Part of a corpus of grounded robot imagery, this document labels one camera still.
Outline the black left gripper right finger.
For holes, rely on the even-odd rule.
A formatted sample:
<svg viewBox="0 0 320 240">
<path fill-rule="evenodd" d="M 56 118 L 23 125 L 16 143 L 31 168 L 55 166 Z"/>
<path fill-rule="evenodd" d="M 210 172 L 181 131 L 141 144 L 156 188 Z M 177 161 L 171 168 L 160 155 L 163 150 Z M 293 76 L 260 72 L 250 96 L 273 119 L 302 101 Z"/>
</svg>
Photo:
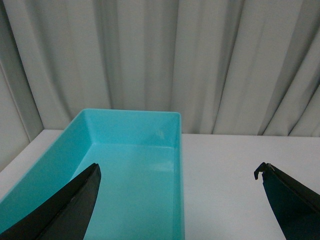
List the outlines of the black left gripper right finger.
<svg viewBox="0 0 320 240">
<path fill-rule="evenodd" d="M 263 187 L 275 218 L 287 240 L 320 238 L 320 195 L 270 163 L 262 162 Z"/>
</svg>

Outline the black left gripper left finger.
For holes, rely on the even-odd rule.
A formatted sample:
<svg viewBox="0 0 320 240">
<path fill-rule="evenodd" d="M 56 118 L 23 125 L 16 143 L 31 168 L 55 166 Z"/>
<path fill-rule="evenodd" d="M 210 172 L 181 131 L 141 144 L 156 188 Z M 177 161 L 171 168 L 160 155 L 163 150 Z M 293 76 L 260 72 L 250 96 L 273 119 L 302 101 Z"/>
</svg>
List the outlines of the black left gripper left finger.
<svg viewBox="0 0 320 240">
<path fill-rule="evenodd" d="M 97 201 L 102 174 L 93 163 L 26 217 L 2 240 L 82 240 Z"/>
</svg>

